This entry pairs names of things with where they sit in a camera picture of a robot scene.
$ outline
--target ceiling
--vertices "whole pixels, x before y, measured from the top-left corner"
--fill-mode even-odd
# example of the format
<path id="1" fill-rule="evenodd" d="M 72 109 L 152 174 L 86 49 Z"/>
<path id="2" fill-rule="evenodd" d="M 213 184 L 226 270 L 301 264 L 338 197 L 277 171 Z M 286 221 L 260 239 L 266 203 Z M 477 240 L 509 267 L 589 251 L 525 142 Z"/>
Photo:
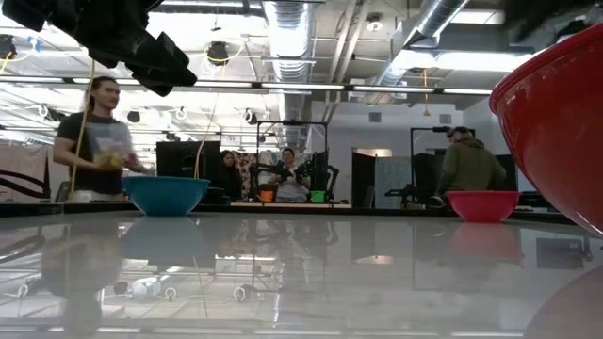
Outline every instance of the ceiling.
<path id="1" fill-rule="evenodd" d="M 317 6 L 313 34 L 314 66 L 311 82 L 324 82 L 329 73 L 337 44 L 337 22 L 344 14 L 349 2 L 353 0 L 330 0 Z M 416 15 L 420 0 L 395 1 L 373 0 L 368 12 L 380 13 L 383 29 L 371 32 L 361 29 L 360 36 L 353 46 L 353 59 L 344 74 L 344 82 L 352 79 L 367 79 L 383 71 L 390 58 L 390 40 L 395 32 L 396 23 Z M 501 13 L 496 11 L 497 1 L 472 1 L 459 14 L 455 21 L 466 24 L 499 24 Z M 269 56 L 268 30 L 265 20 L 259 17 L 240 17 L 234 15 L 204 15 L 151 13 L 148 31 L 154 36 L 166 32 L 190 58 L 188 67 L 200 80 L 241 80 L 274 81 L 272 63 L 262 59 Z M 0 16 L 0 34 L 15 36 L 18 56 L 27 57 L 20 62 L 9 62 L 2 75 L 36 75 L 58 77 L 90 76 L 91 60 L 87 52 L 65 33 L 55 27 L 46 26 L 41 33 L 29 31 L 12 20 Z M 39 51 L 32 51 L 30 38 L 39 43 Z M 211 41 L 222 40 L 228 43 L 231 56 L 226 67 L 216 68 L 209 64 L 205 50 Z M 119 65 L 108 70 L 98 65 L 96 74 L 107 74 L 117 78 L 129 78 L 130 72 Z M 426 73 L 406 73 L 404 81 L 411 86 L 452 87 L 459 89 L 492 89 L 502 79 L 505 72 L 475 72 L 429 68 Z M 83 99 L 83 87 L 48 87 L 44 85 L 0 83 L 0 121 L 5 126 L 46 128 L 56 127 L 57 122 L 44 117 L 40 105 L 46 105 L 61 112 L 80 111 Z M 323 100 L 324 93 L 313 92 L 312 100 Z M 224 145 L 232 147 L 253 145 L 255 126 L 241 119 L 241 113 L 250 109 L 259 119 L 279 120 L 279 95 L 266 91 L 262 94 L 231 92 L 199 92 L 175 90 L 165 98 L 151 92 L 125 89 L 116 118 L 125 122 L 127 113 L 140 112 L 141 122 L 131 124 L 130 128 L 153 130 L 155 133 L 135 134 L 138 145 L 152 145 L 165 138 L 161 131 L 187 131 L 180 133 L 183 139 L 200 139 L 206 130 L 222 131 L 231 134 L 222 140 Z M 424 95 L 409 94 L 405 104 L 414 106 L 424 101 Z M 459 95 L 432 95 L 432 104 L 452 104 L 457 108 L 475 103 L 475 98 Z M 277 138 L 267 140 L 267 144 L 280 141 L 279 127 L 274 126 Z M 236 133 L 247 134 L 235 136 Z M 4 138 L 14 138 L 15 134 L 3 133 Z M 42 142 L 52 140 L 52 132 L 36 132 L 27 137 L 37 136 Z"/>

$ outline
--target black monitor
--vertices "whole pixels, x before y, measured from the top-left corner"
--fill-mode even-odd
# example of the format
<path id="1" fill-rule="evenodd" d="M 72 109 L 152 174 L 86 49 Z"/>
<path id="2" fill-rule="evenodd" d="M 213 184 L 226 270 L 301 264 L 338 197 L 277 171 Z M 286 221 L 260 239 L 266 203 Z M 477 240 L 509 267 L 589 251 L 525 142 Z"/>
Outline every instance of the black monitor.
<path id="1" fill-rule="evenodd" d="M 157 175 L 192 178 L 200 146 L 200 141 L 157 142 Z M 220 161 L 220 142 L 206 141 L 199 157 L 199 177 L 220 178 Z"/>

